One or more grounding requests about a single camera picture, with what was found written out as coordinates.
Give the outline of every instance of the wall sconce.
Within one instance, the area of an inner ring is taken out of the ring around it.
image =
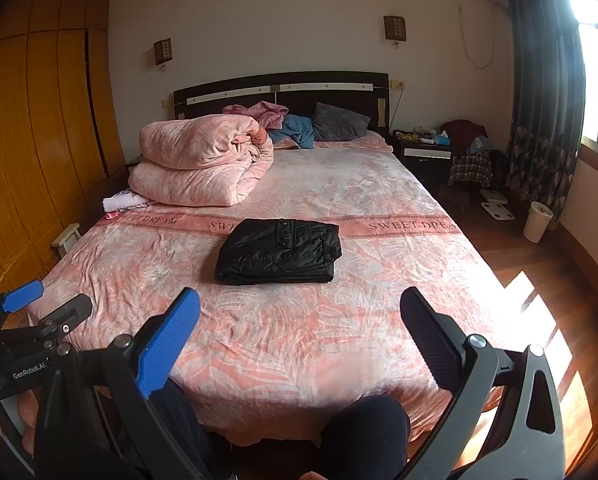
[[[399,48],[399,41],[406,41],[406,20],[402,16],[384,16],[383,28],[385,38],[394,41],[394,46]]]
[[[154,44],[154,62],[157,65],[163,65],[162,70],[166,70],[164,63],[172,59],[172,42],[170,38],[160,40]]]

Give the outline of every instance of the black pants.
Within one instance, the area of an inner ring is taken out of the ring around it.
[[[168,380],[150,396],[153,407],[179,447],[207,480],[232,474],[230,446],[207,434],[185,394]],[[337,413],[321,432],[315,472],[328,480],[393,480],[406,464],[410,420],[392,397],[363,397]],[[134,447],[122,447],[126,460],[141,465]]]

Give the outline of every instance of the wooden wardrobe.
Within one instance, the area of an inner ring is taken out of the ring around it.
[[[10,0],[0,14],[0,292],[43,278],[127,185],[108,0]]]

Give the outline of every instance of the baseboard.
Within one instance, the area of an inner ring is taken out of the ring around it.
[[[563,224],[557,224],[557,228],[550,233],[555,243],[574,260],[598,293],[598,264],[593,257]]]

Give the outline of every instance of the white wall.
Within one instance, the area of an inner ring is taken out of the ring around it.
[[[124,153],[138,132],[168,113],[161,100],[201,83],[292,70],[368,70],[406,81],[393,127],[483,124],[505,149],[512,116],[512,32],[495,8],[495,60],[478,71],[464,57],[457,6],[471,55],[489,58],[491,6],[484,0],[111,0],[109,49]],[[383,15],[404,16],[408,41],[383,38]],[[153,43],[172,38],[166,72]],[[392,105],[398,92],[394,92]]]
[[[598,264],[598,171],[581,160],[560,222]]]

